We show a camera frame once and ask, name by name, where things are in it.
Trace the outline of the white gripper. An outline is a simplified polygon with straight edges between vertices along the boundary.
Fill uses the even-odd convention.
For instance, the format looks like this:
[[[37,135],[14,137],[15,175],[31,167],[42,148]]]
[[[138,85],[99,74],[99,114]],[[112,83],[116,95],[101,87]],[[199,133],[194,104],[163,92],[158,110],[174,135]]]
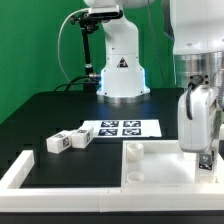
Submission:
[[[218,89],[200,85],[186,91],[178,102],[178,141],[184,152],[202,153],[211,145],[221,126]]]

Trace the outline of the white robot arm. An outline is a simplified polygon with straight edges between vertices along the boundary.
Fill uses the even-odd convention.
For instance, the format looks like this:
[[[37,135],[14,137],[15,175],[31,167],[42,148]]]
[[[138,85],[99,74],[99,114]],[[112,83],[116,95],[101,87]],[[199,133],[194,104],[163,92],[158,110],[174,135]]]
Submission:
[[[138,28],[126,8],[155,0],[84,0],[87,17],[102,20],[106,65],[101,70],[99,97],[114,102],[149,92],[139,63]],[[174,38],[176,85],[186,92],[178,102],[178,140],[185,152],[204,153],[219,129],[217,111],[224,82],[224,0],[168,0],[164,18]]]

